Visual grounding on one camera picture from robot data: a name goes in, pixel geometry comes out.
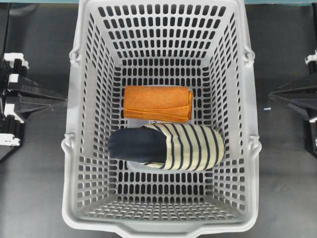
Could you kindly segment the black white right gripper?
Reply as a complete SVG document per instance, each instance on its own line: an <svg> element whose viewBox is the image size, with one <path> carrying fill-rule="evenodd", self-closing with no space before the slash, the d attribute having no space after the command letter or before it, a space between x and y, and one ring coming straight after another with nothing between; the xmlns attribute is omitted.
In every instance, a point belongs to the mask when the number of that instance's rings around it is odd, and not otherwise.
<svg viewBox="0 0 317 238"><path fill-rule="evenodd" d="M305 58L309 82L291 82L274 89L269 98L293 109L310 122L312 150L317 150L317 50Z"/></svg>

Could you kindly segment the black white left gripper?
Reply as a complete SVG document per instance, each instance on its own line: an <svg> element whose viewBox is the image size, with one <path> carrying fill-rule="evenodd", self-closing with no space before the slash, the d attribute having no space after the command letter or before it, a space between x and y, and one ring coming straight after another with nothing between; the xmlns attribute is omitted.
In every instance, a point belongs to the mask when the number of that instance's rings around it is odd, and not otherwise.
<svg viewBox="0 0 317 238"><path fill-rule="evenodd" d="M67 105L66 96L25 77L28 69L22 53L5 53L0 59L1 146L20 145L22 126L31 113Z"/></svg>

